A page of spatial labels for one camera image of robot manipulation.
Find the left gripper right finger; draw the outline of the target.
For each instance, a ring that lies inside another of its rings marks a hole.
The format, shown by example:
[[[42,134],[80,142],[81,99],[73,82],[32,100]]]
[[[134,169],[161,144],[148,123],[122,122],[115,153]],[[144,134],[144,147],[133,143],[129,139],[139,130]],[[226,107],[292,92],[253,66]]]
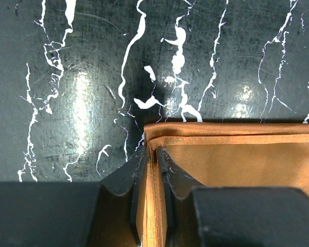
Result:
[[[182,169],[167,149],[157,151],[166,207],[166,246],[200,246],[193,189],[203,187]]]

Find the orange cloth napkin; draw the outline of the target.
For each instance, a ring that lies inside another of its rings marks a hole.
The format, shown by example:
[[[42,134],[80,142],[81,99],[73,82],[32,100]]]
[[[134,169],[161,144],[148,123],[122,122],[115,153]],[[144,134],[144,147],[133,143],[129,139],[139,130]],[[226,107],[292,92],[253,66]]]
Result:
[[[309,123],[161,122],[144,128],[148,171],[143,246],[163,246],[168,229],[158,148],[209,187],[287,186],[309,196]]]

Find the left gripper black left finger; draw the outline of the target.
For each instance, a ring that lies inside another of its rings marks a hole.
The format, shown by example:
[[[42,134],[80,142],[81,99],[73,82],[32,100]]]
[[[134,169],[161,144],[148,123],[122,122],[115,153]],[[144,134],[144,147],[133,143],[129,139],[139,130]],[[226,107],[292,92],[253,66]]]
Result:
[[[147,160],[141,147],[100,181],[87,246],[141,246]]]

